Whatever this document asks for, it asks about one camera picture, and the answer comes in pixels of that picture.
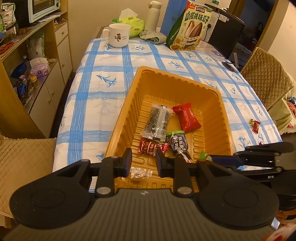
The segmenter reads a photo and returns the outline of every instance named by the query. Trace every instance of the orange plastic tray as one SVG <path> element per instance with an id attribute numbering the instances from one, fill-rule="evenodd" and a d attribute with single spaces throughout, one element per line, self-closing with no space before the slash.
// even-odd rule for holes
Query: orange plastic tray
<path id="1" fill-rule="evenodd" d="M 133 151 L 133 167 L 153 170 L 147 182 L 127 183 L 115 180 L 117 187 L 127 188 L 172 188 L 171 178 L 160 178 L 157 174 L 155 157 L 138 154 L 141 131 L 145 127 L 152 103 L 169 107 L 191 103 L 193 113 L 201 128 L 186 133 L 188 151 L 193 160 L 200 152 L 212 155 L 232 155 L 233 142 L 229 122 L 221 94 L 215 88 L 170 74 L 165 71 L 141 66 L 135 75 L 122 110 L 119 114 L 105 157 L 122 156 L 127 147 Z M 175 113 L 169 119 L 167 132 L 181 130 Z M 172 156 L 169 148 L 165 156 Z"/>

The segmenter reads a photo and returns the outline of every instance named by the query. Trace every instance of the green tissue package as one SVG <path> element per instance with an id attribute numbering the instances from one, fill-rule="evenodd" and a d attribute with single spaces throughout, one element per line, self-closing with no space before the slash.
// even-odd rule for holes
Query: green tissue package
<path id="1" fill-rule="evenodd" d="M 114 18 L 112 23 L 125 23 L 131 27 L 130 38 L 139 36 L 140 32 L 145 28 L 145 21 L 137 17 L 126 17 L 121 20 Z"/>

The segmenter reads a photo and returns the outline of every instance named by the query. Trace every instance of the white mug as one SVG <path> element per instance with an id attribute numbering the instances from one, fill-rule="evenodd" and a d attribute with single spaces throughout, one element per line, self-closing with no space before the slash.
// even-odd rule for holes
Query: white mug
<path id="1" fill-rule="evenodd" d="M 121 48 L 128 45 L 131 27 L 123 23 L 113 23 L 109 25 L 109 29 L 102 32 L 103 39 L 115 48 Z M 104 37 L 104 32 L 109 32 L 108 37 Z"/>

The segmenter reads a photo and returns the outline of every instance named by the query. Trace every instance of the jar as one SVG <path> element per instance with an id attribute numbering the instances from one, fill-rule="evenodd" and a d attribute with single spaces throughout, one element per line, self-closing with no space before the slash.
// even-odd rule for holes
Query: jar
<path id="1" fill-rule="evenodd" d="M 33 89 L 34 89 L 34 90 L 37 89 L 37 87 L 38 87 L 37 77 L 33 75 L 33 76 L 30 78 L 30 82 L 31 82 L 31 84 L 33 85 Z"/>

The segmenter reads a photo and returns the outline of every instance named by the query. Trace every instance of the mug handle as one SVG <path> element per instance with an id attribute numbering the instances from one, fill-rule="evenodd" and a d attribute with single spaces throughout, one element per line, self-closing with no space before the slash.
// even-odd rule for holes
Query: mug handle
<path id="1" fill-rule="evenodd" d="M 103 39 L 109 41 L 109 37 L 104 37 L 104 31 L 107 31 L 109 33 L 109 29 L 103 29 L 103 31 L 102 31 L 102 37 L 103 37 Z"/>

